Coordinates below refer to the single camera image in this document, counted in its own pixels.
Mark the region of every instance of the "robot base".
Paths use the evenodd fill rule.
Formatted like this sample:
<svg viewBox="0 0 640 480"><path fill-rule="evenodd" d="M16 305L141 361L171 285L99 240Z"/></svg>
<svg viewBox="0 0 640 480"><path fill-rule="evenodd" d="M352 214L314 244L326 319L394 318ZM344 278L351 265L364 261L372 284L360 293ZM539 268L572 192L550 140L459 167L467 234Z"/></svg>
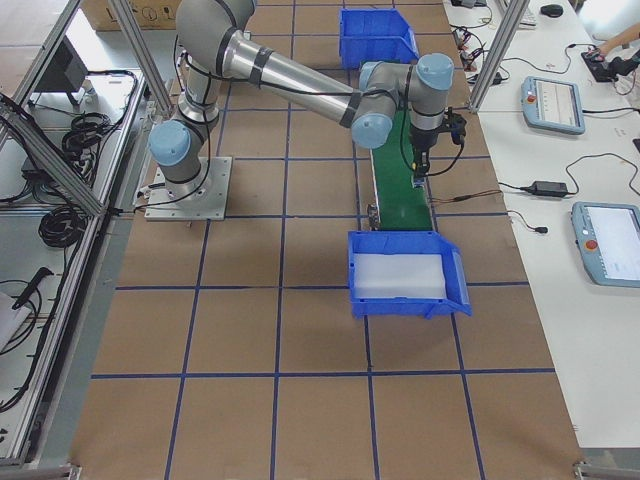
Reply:
<svg viewBox="0 0 640 480"><path fill-rule="evenodd" d="M207 168L207 158L200 157L202 168ZM232 157L212 157L209 168L210 187L202 193L194 193L176 203L148 208L145 218L148 221L189 221L189 220L224 220L227 208L229 178L231 177ZM158 168L154 183L164 182L164 175ZM165 188L151 191L149 205L170 202L173 200Z"/></svg>

